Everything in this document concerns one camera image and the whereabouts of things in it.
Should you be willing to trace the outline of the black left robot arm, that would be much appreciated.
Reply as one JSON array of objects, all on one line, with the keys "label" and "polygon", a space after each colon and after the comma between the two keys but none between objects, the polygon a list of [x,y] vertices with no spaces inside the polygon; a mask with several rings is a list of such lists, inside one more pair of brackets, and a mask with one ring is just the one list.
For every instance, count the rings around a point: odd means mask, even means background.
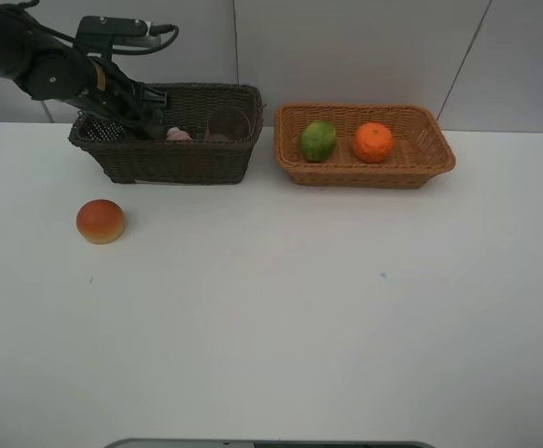
[{"label": "black left robot arm", "polygon": [[34,1],[0,5],[0,77],[35,101],[55,100],[113,121],[141,139],[165,136],[163,91],[127,77],[114,63],[169,47],[175,25],[140,19],[85,16],[69,36],[37,21]]}]

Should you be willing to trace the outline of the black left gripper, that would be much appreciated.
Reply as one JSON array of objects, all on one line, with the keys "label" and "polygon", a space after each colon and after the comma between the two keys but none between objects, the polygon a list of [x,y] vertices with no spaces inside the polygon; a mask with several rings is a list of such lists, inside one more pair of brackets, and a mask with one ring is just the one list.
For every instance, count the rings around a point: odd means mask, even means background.
[{"label": "black left gripper", "polygon": [[167,93],[124,75],[115,63],[90,56],[90,77],[65,103],[116,122],[139,139],[164,139]]}]

